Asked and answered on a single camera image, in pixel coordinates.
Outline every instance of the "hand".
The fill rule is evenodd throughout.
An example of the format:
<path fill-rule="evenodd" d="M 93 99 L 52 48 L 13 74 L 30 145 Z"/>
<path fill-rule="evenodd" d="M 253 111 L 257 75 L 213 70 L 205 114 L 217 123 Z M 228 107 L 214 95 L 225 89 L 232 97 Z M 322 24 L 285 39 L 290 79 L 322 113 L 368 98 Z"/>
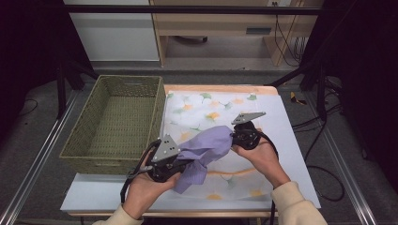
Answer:
<path fill-rule="evenodd" d="M 147 172 L 137 175 L 130 184 L 123 209 L 132 218 L 139 219 L 164 191 L 176 185 L 180 175 L 181 173 L 178 172 L 164 183 L 153 181 Z"/>
<path fill-rule="evenodd" d="M 234 145 L 233 150 L 238 155 L 248 159 L 274 188 L 290 181 L 289 176 L 279 163 L 275 151 L 266 139 L 261 138 L 260 143 L 253 150 L 246 150 L 238 145 Z"/>

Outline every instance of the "silver bracket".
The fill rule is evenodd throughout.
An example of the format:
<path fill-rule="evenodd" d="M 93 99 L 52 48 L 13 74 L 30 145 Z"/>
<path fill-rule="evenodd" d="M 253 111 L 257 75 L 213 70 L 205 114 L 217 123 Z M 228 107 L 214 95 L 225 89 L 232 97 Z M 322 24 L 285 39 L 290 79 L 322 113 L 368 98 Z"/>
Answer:
<path fill-rule="evenodd" d="M 234 121 L 231 122 L 231 124 L 232 125 L 244 124 L 265 114 L 266 112 L 241 113 L 240 115 L 237 116 L 237 118 Z"/>
<path fill-rule="evenodd" d="M 181 150 L 179 149 L 176 142 L 172 139 L 169 134 L 166 134 L 163 139 L 161 139 L 161 145 L 159 145 L 155 156 L 152 158 L 152 162 L 158 162 L 165 158 L 170 158 L 178 155 Z"/>

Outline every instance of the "person's right hand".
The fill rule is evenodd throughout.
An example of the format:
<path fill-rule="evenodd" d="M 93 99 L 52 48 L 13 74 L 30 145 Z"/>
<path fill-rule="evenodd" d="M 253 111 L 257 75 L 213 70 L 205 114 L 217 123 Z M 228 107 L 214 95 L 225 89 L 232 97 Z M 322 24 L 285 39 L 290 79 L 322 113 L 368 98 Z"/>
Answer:
<path fill-rule="evenodd" d="M 279 163 L 275 151 L 266 139 L 261 138 L 260 143 L 253 150 L 246 150 L 238 145 L 233 145 L 232 149 L 238 155 L 248 159 L 274 188 L 290 181 L 289 176 Z"/>

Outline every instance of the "metal rail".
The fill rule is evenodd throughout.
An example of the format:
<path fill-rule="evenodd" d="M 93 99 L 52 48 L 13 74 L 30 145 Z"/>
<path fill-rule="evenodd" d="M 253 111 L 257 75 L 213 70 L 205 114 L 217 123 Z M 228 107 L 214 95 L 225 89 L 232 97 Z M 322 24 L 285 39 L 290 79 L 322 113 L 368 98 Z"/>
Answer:
<path fill-rule="evenodd" d="M 313 95 L 309 95 L 304 93 L 306 99 L 308 99 L 309 105 L 313 110 L 314 114 L 317 114 L 317 110 L 315 107 L 315 100 Z M 365 200 L 365 197 L 358 186 L 357 181 L 354 178 L 351 170 L 348 168 L 347 163 L 345 162 L 342 154 L 340 153 L 339 147 L 337 146 L 336 142 L 333 139 L 333 136 L 328 129 L 328 125 L 326 125 L 324 132 L 324 141 L 328 147 L 331 159 L 336 166 L 337 172 L 340 174 L 340 178 L 344 184 L 345 191 L 347 192 L 351 202 L 354 206 L 355 211 L 360 218 L 360 222 L 363 225 L 376 225 L 377 222 L 375 220 L 375 216 L 372 213 L 371 208 L 369 207 L 368 203 Z"/>
<path fill-rule="evenodd" d="M 344 13 L 341 8 L 322 7 L 231 7 L 231 6 L 110 6 L 110 5 L 43 5 L 41 9 L 73 13 L 178 13 L 178 14 L 257 14 L 321 15 Z"/>
<path fill-rule="evenodd" d="M 15 222 L 17 216 L 21 212 L 23 205 L 29 196 L 33 186 L 35 185 L 36 181 L 38 180 L 38 176 L 44 164 L 47 161 L 48 156 L 52 153 L 53 147 L 56 143 L 56 140 L 59 137 L 59 134 L 62 131 L 66 121 L 70 116 L 70 112 L 76 102 L 77 97 L 79 96 L 79 91 L 72 91 L 68 107 L 64 113 L 64 115 L 60 119 L 56 119 L 53 125 L 51 132 L 49 133 L 46 141 L 41 146 L 38 155 L 35 158 L 32 166 L 30 167 L 28 173 L 26 174 L 24 180 L 22 181 L 20 187 L 18 188 L 17 192 L 15 193 L 13 199 L 8 204 L 7 209 L 4 211 L 2 216 L 0 217 L 0 224 L 1 225 L 10 225 Z"/>

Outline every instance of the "yellow flower print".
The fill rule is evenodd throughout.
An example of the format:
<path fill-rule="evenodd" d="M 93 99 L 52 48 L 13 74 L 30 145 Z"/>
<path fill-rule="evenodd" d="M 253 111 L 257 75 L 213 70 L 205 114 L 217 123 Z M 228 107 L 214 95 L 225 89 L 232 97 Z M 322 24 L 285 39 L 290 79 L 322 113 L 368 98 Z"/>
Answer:
<path fill-rule="evenodd" d="M 183 109 L 184 111 L 188 111 L 188 110 L 192 109 L 192 107 L 193 107 L 193 105 L 185 104 L 184 107 L 183 107 L 182 109 Z"/>
<path fill-rule="evenodd" d="M 207 199 L 209 199 L 209 200 L 221 200 L 222 196 L 220 196 L 218 194 L 210 194 L 210 195 L 207 195 Z"/>
<path fill-rule="evenodd" d="M 219 101 L 212 100 L 210 104 L 208 104 L 210 107 L 216 108 L 220 105 Z"/>
<path fill-rule="evenodd" d="M 256 197 L 256 196 L 262 196 L 264 194 L 263 194 L 263 191 L 261 191 L 261 189 L 254 189 L 254 190 L 250 191 L 250 195 L 252 197 Z"/>
<path fill-rule="evenodd" d="M 244 100 L 242 98 L 235 98 L 234 100 L 232 100 L 232 102 L 234 104 L 241 105 L 243 104 Z"/>
<path fill-rule="evenodd" d="M 189 139 L 190 136 L 191 136 L 191 133 L 189 131 L 181 132 L 181 136 L 179 137 L 179 140 L 182 142 L 185 142 L 186 140 Z"/>
<path fill-rule="evenodd" d="M 218 118 L 218 117 L 220 117 L 220 115 L 216 112 L 212 112 L 212 113 L 209 113 L 208 115 L 206 115 L 206 118 L 211 119 L 212 121 L 215 121 L 216 118 Z"/>

